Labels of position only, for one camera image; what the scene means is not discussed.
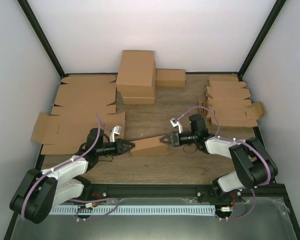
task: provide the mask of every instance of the brown cardboard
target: brown cardboard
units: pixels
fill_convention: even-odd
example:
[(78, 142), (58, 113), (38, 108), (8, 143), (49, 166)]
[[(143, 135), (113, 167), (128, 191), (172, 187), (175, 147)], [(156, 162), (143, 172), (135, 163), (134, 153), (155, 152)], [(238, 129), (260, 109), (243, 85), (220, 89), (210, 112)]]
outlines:
[(238, 82), (239, 79), (237, 76), (225, 76), (225, 75), (213, 75), (208, 78), (209, 81), (231, 81)]
[[(100, 119), (108, 128), (122, 127), (120, 138), (124, 138), (125, 112), (100, 114)], [(74, 154), (87, 141), (91, 129), (98, 127), (96, 115), (58, 116), (40, 112), (34, 126), (32, 140), (43, 144), (43, 155)]]
[(90, 109), (87, 107), (79, 107), (78, 105), (74, 106), (53, 106), (51, 115), (62, 115), (62, 116), (73, 116), (73, 115), (93, 115), (95, 116), (96, 113), (98, 114), (115, 114), (116, 113), (116, 105), (104, 105), (104, 106), (90, 106)]
[[(247, 107), (225, 107), (212, 106), (205, 104), (216, 117), (218, 118), (220, 126), (227, 127), (257, 127), (257, 120), (266, 114), (264, 106), (260, 102), (252, 103)], [(206, 118), (211, 119), (211, 124), (217, 126), (217, 121), (208, 111), (203, 114)]]
[(126, 98), (155, 98), (156, 97), (156, 88), (151, 88), (149, 91), (125, 91), (125, 92), (120, 92), (121, 97), (126, 97)]
[(209, 80), (207, 83), (208, 87), (223, 88), (223, 89), (243, 89), (247, 86), (244, 81), (221, 81), (221, 80)]
[(186, 71), (182, 69), (157, 69), (156, 86), (184, 87), (186, 85)]
[[(199, 101), (218, 118), (220, 126), (227, 127), (257, 127), (257, 120), (266, 114), (264, 106), (252, 103), (247, 84), (239, 81), (236, 76), (211, 76), (205, 88), (207, 101)], [(199, 113), (211, 119), (212, 125), (217, 121), (212, 114), (200, 109)]]
[(218, 88), (207, 86), (205, 88), (205, 95), (212, 99), (248, 99), (251, 94), (247, 88)]
[(156, 87), (154, 51), (124, 50), (116, 80), (116, 88), (125, 93), (151, 94)]
[(152, 105), (155, 104), (155, 97), (123, 97), (123, 104), (144, 104)]
[(51, 114), (115, 113), (115, 80), (113, 75), (70, 75), (63, 78)]
[(213, 99), (208, 97), (208, 104), (211, 106), (223, 106), (228, 108), (250, 107), (252, 105), (250, 99)]
[(164, 154), (168, 152), (168, 145), (160, 142), (163, 136), (133, 141), (135, 147), (130, 150), (132, 157), (144, 157), (149, 155)]

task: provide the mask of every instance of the black metal frame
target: black metal frame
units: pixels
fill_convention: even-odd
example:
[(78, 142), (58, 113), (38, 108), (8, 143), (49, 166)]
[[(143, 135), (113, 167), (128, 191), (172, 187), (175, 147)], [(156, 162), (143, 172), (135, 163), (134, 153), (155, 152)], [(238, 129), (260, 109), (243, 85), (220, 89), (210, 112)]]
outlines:
[[(29, 3), (27, 0), (17, 0), (20, 4), (24, 14), (29, 20), (33, 30), (35, 31), (37, 37), (39, 38), (42, 46), (44, 47), (46, 53), (48, 54), (51, 62), (53, 63), (56, 71), (60, 75), (60, 78), (67, 77), (69, 74), (78, 74), (78, 73), (65, 73), (60, 62), (58, 61), (48, 39), (45, 36), (40, 24), (33, 13)], [(249, 65), (251, 64), (253, 58), (255, 57), (258, 49), (260, 48), (262, 42), (267, 36), (270, 28), (275, 22), (277, 16), (279, 15), (282, 7), (284, 6), (287, 0), (277, 0), (269, 13), (263, 27), (261, 28), (256, 40), (254, 41), (248, 55), (246, 56), (239, 72), (188, 72), (187, 74), (236, 74), (240, 81), (243, 79), (243, 75), (247, 71)], [(260, 130), (258, 127), (253, 128), (255, 136), (264, 144)], [(40, 170), (45, 159), (45, 155), (39, 154), (35, 169)], [(108, 197), (114, 198), (135, 198), (135, 197), (144, 197), (144, 198), (171, 198), (171, 197), (179, 197), (179, 198), (198, 198), (200, 202), (208, 201), (210, 203), (214, 203), (213, 199), (210, 199), (207, 196), (198, 197), (198, 192), (204, 193), (205, 190), (210, 189), (212, 185), (180, 185), (180, 184), (169, 184), (169, 185), (156, 185), (156, 184), (93, 184), (92, 189), (98, 193), (106, 193)], [(300, 227), (298, 221), (296, 219), (294, 210), (292, 208), (289, 196), (287, 194), (287, 190), (284, 184), (270, 184), (267, 186), (258, 187), (255, 189), (255, 194), (257, 197), (282, 197), (285, 205), (290, 209), (290, 220), (293, 225), (294, 232), (298, 240), (300, 240)], [(242, 197), (252, 197), (251, 192), (248, 190), (243, 190)], [(4, 237), (5, 240), (10, 240), (18, 214), (13, 213), (10, 224), (6, 231), (6, 235)]]

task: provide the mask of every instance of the cardboard flap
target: cardboard flap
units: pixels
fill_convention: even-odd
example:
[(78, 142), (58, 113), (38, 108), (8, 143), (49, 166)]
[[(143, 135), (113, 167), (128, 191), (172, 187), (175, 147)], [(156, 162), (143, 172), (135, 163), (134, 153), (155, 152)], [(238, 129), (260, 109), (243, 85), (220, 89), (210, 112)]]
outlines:
[(207, 86), (205, 88), (205, 95), (213, 99), (248, 99), (251, 94), (247, 88), (212, 88)]
[(49, 115), (40, 112), (35, 122), (31, 140), (40, 144), (44, 144), (46, 130), (49, 124)]
[(232, 81), (232, 82), (239, 82), (239, 79), (237, 76), (225, 76), (225, 75), (214, 75), (210, 76), (209, 81)]
[[(199, 106), (203, 107), (204, 106), (204, 101), (199, 100)], [(199, 114), (204, 115), (204, 109), (199, 108)]]
[(245, 111), (249, 119), (256, 120), (263, 117), (266, 114), (264, 107), (260, 102), (252, 103), (252, 106), (246, 107)]
[(229, 108), (251, 107), (250, 99), (213, 99), (208, 97), (208, 104), (211, 106), (224, 106)]
[(59, 116), (40, 112), (34, 125), (32, 141), (40, 144), (54, 144), (59, 130)]
[(92, 106), (90, 110), (87, 110), (84, 107), (78, 106), (53, 106), (51, 115), (60, 115), (60, 116), (95, 116), (98, 114), (115, 114), (116, 113), (116, 105), (108, 105), (108, 106)]
[(62, 78), (61, 82), (64, 84), (71, 84), (80, 86), (82, 84), (108, 84), (116, 80), (114, 75), (70, 75)]
[(116, 100), (116, 83), (107, 84), (62, 84), (59, 86), (54, 104), (68, 106), (101, 106)]
[(244, 89), (247, 86), (247, 83), (244, 81), (209, 81), (207, 86), (215, 88), (235, 88), (235, 89)]

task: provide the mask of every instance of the wood grain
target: wood grain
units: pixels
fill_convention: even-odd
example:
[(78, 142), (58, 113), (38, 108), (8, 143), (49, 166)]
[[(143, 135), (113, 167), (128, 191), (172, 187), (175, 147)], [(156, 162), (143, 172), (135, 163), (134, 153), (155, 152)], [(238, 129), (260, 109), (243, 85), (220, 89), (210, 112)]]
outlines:
[[(207, 74), (187, 74), (185, 87), (157, 87), (154, 105), (123, 105), (117, 93), (117, 113), (125, 111), (126, 140), (138, 140), (165, 135), (175, 131), (170, 119), (179, 117), (186, 110), (204, 100)], [(189, 116), (181, 119), (184, 130), (189, 130)], [(216, 127), (207, 122), (210, 133)], [(247, 139), (254, 136), (252, 128), (222, 127), (220, 135), (228, 138)], [(194, 150), (186, 146), (187, 152)], [(69, 155), (47, 155), (43, 168), (53, 167)], [(131, 157), (126, 153), (112, 162), (99, 162), (83, 176), (99, 184), (210, 184), (215, 178), (234, 170), (229, 158), (196, 151), (187, 154), (182, 147), (170, 147), (168, 153), (146, 157)]]

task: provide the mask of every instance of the black wire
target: black wire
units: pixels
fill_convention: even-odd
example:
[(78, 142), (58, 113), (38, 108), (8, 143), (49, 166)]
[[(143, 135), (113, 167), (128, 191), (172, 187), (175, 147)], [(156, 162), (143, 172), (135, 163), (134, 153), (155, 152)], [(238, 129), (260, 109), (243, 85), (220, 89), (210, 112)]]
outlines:
[(183, 146), (183, 151), (184, 151), (186, 154), (194, 154), (194, 153), (197, 151), (197, 149), (198, 149), (197, 146), (195, 147), (195, 150), (194, 150), (193, 152), (187, 152), (187, 151), (185, 151), (185, 147), (186, 147), (186, 146), (191, 146), (191, 145), (192, 145), (192, 143), (189, 144), (189, 145), (184, 145), (184, 146)]
[(80, 145), (80, 147), (79, 147), (79, 151), (81, 151), (82, 150), (82, 148), (84, 147), (84, 145), (86, 144), (86, 142), (84, 142), (84, 143), (82, 143), (81, 145)]
[(114, 160), (114, 157), (112, 155), (106, 156), (106, 158), (111, 157), (111, 160), (99, 160), (99, 162), (112, 162)]

